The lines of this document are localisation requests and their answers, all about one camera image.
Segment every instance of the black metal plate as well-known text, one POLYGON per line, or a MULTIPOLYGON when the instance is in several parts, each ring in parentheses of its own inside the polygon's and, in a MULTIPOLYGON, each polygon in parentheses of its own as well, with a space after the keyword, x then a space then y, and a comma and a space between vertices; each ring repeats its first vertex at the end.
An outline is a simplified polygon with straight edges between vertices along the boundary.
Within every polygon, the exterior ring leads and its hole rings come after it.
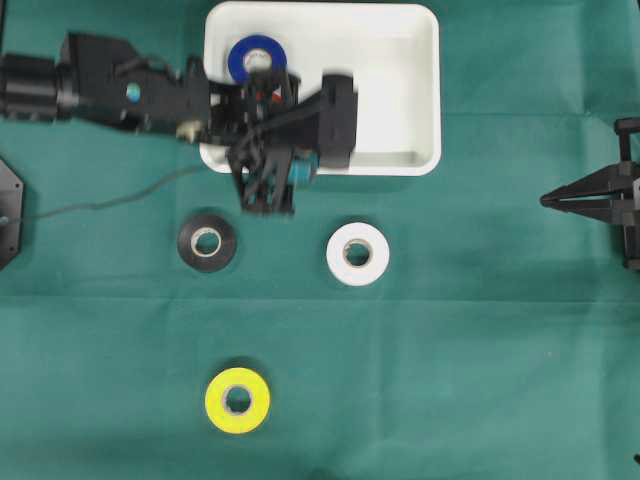
POLYGON ((22 217, 24 185, 15 173, 0 159, 0 270, 20 252, 20 222, 3 225, 3 217, 22 217))

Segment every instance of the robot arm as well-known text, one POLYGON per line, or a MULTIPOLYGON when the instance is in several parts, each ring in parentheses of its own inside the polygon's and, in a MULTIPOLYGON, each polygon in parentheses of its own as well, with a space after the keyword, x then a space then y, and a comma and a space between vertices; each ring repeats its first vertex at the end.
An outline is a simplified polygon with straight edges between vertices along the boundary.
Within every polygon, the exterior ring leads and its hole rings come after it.
POLYGON ((293 213, 300 177, 310 181, 319 166, 348 167, 357 124, 351 77, 325 75, 321 90, 300 104, 298 84, 282 70, 251 74, 244 85, 213 82, 196 57, 178 75, 126 40, 72 33, 57 64, 2 57, 0 114, 43 122, 75 117, 228 146, 242 208, 293 213))

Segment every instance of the white tape roll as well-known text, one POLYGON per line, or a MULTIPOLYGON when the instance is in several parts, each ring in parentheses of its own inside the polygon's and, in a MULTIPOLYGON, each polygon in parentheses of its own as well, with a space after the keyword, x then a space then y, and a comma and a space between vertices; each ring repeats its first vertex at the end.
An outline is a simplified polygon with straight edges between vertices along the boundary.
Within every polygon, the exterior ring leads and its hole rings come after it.
POLYGON ((327 263, 335 277, 346 285, 362 287, 378 280, 389 265, 389 244, 384 235, 366 223, 349 223, 329 239, 327 263), (353 265, 347 259, 349 248, 363 245, 369 251, 364 265, 353 265))

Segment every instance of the black tape roll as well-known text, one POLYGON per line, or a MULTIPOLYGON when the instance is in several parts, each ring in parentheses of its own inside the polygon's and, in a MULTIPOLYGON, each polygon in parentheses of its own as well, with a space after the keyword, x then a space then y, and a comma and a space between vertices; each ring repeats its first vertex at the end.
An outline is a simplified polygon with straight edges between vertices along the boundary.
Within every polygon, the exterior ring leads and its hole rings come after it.
POLYGON ((217 272, 226 267, 236 254, 236 234, 233 227, 217 215, 195 215, 180 230, 178 253, 187 265, 199 272, 217 272), (208 254, 196 248, 198 239, 206 234, 218 237, 218 248, 208 254))

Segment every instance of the black bracket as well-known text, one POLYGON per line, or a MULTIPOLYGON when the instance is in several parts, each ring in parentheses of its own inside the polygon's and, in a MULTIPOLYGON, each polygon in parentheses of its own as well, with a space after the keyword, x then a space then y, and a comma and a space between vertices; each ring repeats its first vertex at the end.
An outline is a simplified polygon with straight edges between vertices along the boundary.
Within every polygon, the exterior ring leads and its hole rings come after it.
POLYGON ((20 252, 24 184, 0 159, 0 270, 20 252))
POLYGON ((640 118, 617 120, 620 162, 543 195, 544 207, 621 226, 625 267, 640 270, 640 165, 631 160, 631 135, 640 133, 640 118), (609 198, 584 199, 584 197, 609 198))

